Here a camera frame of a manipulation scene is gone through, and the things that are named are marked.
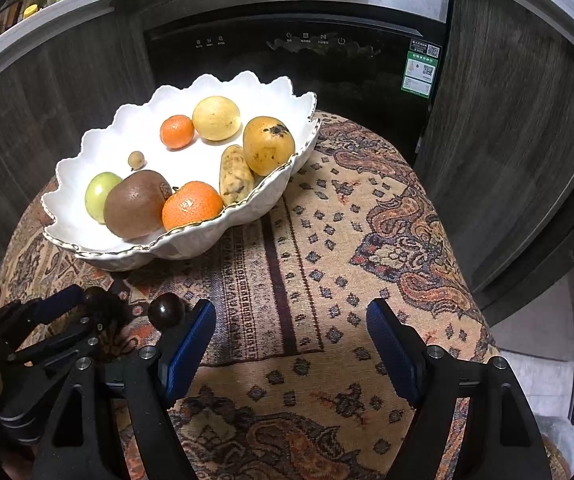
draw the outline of patterned tablecloth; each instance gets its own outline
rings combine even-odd
[[[229,229],[202,256],[129,273],[96,269],[42,237],[40,196],[10,242],[0,306],[72,283],[111,286],[132,320],[110,327],[113,354],[153,344],[148,302],[210,298],[217,327],[189,396],[171,419],[199,478],[378,479],[413,417],[369,338],[365,309],[385,298],[427,343],[487,361],[497,350],[416,175],[385,140],[320,113],[317,147],[260,220]],[[54,189],[55,181],[48,185]],[[37,329],[30,341],[66,320]],[[436,478],[450,478],[464,427],[459,402]],[[132,478],[145,478],[124,406]]]

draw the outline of dark wood grain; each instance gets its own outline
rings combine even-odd
[[[151,97],[139,30],[112,12],[43,43],[0,74],[0,261],[24,209],[56,163],[77,155],[82,134],[110,124],[120,105]]]
[[[454,0],[414,169],[476,290],[544,227],[574,176],[574,46],[511,0]]]

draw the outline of fruit bowl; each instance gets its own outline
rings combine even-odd
[[[160,142],[162,122],[175,114],[191,116],[196,104],[212,95],[228,97],[238,105],[242,122],[238,134],[221,142],[194,136],[182,150],[168,150]],[[313,118],[316,100],[313,92],[296,97],[286,76],[263,84],[252,72],[241,72],[227,82],[202,75],[183,90],[161,86],[149,102],[123,105],[112,124],[85,132],[80,153],[56,165],[58,189],[42,196],[43,208],[54,223],[44,228],[43,235],[59,248],[105,270],[137,269],[154,258],[186,260],[198,256],[226,229],[259,219],[278,202],[289,178],[314,149],[320,129],[320,120]],[[158,171],[171,186],[200,180],[219,189],[222,152],[232,144],[242,144],[242,130],[256,116],[276,117],[285,123],[294,138],[295,153],[268,176],[257,178],[246,199],[226,207],[216,218],[169,232],[160,229],[135,242],[115,236],[88,215],[84,195],[91,179],[104,171],[126,178],[130,174],[128,155],[137,150],[144,153],[145,169]]]

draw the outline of jar lid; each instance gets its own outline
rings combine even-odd
[[[38,6],[36,4],[30,5],[29,7],[27,7],[23,11],[23,19],[28,18],[29,16],[34,14],[37,10],[38,10]]]

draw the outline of tile floor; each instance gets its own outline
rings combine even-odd
[[[567,418],[574,384],[574,320],[567,276],[493,326],[492,333],[532,411]]]
[[[522,388],[531,411],[567,418],[574,384],[574,363],[502,351]]]

